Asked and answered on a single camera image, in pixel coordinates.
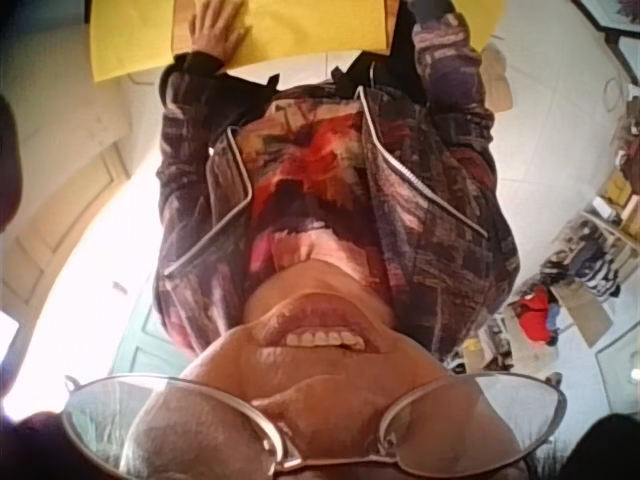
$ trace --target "glasses frame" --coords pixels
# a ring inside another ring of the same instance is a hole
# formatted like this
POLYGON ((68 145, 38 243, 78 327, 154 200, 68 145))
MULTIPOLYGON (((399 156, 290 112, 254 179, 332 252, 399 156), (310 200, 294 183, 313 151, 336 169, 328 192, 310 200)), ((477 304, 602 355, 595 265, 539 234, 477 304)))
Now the glasses frame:
POLYGON ((434 380, 429 382, 421 387, 412 390, 405 396, 401 397, 397 400, 391 407, 389 407, 382 416, 380 420, 378 431, 376 434, 377 440, 377 452, 371 452, 371 454, 362 457, 352 457, 352 458, 325 458, 325 459, 313 459, 303 458, 299 453, 298 449, 295 447, 293 441, 283 435, 278 427, 274 425, 271 420, 269 420, 265 415, 260 413, 257 409, 252 407, 249 403, 240 400, 239 398, 234 397, 228 393, 223 392, 222 390, 218 390, 214 387, 209 387, 203 385, 199 382, 195 382, 193 380, 187 380, 177 377, 170 377, 166 375, 156 375, 156 374, 119 374, 112 375, 104 378, 100 378, 98 380, 94 380, 83 384, 77 388, 74 388, 70 391, 69 400, 65 405, 62 411, 62 423, 64 425, 65 432, 67 436, 70 438, 71 442, 78 448, 91 462, 96 464, 100 469, 105 471, 110 475, 114 475, 116 478, 131 478, 126 477, 123 473, 117 471, 106 462, 100 460, 84 443, 80 440, 81 435, 77 431, 73 419, 71 418, 71 412, 67 409, 69 405, 69 401, 72 396, 77 392, 85 390, 97 383, 102 383, 109 380, 118 380, 118 379, 153 379, 153 380, 163 380, 167 384, 169 383, 177 383, 182 385, 188 385, 188 387, 192 390, 203 393, 207 396, 213 397, 228 406, 239 410, 241 413, 245 414, 249 417, 255 424, 257 424, 263 431, 263 433, 268 437, 271 442, 271 446, 273 451, 265 446, 265 451, 269 453, 273 453, 274 462, 271 466, 269 472, 265 473, 265 480, 271 480, 278 474, 291 473, 296 470, 300 470, 303 468, 313 468, 313 467, 328 467, 328 466, 338 466, 338 465, 355 465, 362 463, 377 463, 377 464, 385 464, 385 465, 396 465, 401 470, 409 473, 411 475, 415 475, 421 478, 459 478, 454 475, 442 475, 442 474, 426 474, 424 472, 416 471, 411 468, 406 467, 402 464, 402 460, 400 457, 396 455, 394 452, 394 444, 393 439, 387 436, 385 438, 385 434, 387 434, 387 428, 391 424, 393 418, 400 412, 404 407, 409 405, 415 399, 422 397, 428 394, 430 391, 439 388, 442 385, 447 383, 455 382, 457 379, 476 379, 476 378, 486 378, 486 377, 515 377, 521 378, 529 381, 533 381, 538 384, 542 384, 547 388, 554 390, 558 395, 558 404, 556 406, 553 420, 550 422, 549 426, 545 430, 544 434, 540 435, 535 442, 532 442, 529 447, 527 447, 524 451, 519 452, 513 457, 501 462, 499 465, 495 467, 491 467, 490 469, 481 469, 474 472, 465 473, 465 477, 479 475, 482 473, 491 473, 503 468, 514 465, 515 463, 521 461, 522 459, 528 457, 531 453, 535 452, 540 446, 542 446, 553 433, 560 426, 566 411, 567 411, 567 397, 566 395, 556 386, 549 385, 548 383, 539 380, 534 377, 530 377, 528 375, 523 375, 519 373, 476 373, 476 374, 468 374, 468 375, 458 375, 458 376, 445 376, 438 380, 434 380))

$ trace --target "mouth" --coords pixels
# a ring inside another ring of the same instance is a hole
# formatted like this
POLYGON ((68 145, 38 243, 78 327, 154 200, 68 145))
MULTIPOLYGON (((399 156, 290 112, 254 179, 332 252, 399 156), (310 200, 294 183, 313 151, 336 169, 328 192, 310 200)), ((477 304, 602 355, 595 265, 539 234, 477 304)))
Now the mouth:
POLYGON ((287 302, 257 332, 265 346, 342 348, 380 353, 377 329, 352 302, 334 295, 308 294, 287 302))

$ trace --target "glasses lens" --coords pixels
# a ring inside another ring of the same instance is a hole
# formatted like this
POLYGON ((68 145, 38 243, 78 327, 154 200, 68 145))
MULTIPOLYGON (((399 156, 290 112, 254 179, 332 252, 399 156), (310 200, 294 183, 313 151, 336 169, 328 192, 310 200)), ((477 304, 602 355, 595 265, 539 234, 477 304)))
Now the glasses lens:
POLYGON ((63 415, 85 454, 127 478, 261 480, 275 464, 266 431, 199 385, 108 378, 74 391, 63 415))
POLYGON ((515 375, 449 377, 414 393, 383 420, 382 438, 395 444, 403 468, 435 478, 523 458, 555 431, 566 409, 557 390, 515 375))

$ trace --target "eyeglasses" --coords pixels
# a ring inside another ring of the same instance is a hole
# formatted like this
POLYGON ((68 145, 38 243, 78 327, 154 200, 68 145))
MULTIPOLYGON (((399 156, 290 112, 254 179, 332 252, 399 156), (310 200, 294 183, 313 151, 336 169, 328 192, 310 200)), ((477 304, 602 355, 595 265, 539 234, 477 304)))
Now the eyeglasses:
POLYGON ((532 377, 448 376, 392 405, 368 454, 338 459, 303 458, 295 439, 248 403, 177 378, 119 375, 79 386, 62 417, 74 444, 121 478, 268 480, 359 463, 458 478, 522 460, 555 432, 566 407, 560 390, 532 377))

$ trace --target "finger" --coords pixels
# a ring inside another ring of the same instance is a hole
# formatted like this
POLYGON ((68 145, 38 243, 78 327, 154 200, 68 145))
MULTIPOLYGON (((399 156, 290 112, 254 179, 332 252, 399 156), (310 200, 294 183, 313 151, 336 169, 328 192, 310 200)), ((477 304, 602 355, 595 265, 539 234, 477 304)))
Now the finger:
POLYGON ((226 0, 210 0, 204 19, 204 28, 210 30, 218 24, 218 17, 225 3, 227 3, 226 0))
POLYGON ((221 32, 229 31, 229 28, 238 17, 243 3, 242 0, 230 0, 225 3, 224 9, 220 14, 220 19, 218 20, 218 28, 221 32))
POLYGON ((233 59, 233 56, 244 42, 244 39, 247 38, 251 27, 244 27, 236 30, 231 34, 229 40, 227 41, 227 52, 229 52, 229 60, 233 59))
POLYGON ((196 8, 196 32, 200 33, 204 29, 204 20, 207 16, 207 11, 209 10, 210 0, 202 0, 201 2, 197 2, 198 6, 196 8))
POLYGON ((189 19, 189 35, 191 40, 196 36, 196 14, 191 15, 189 19))

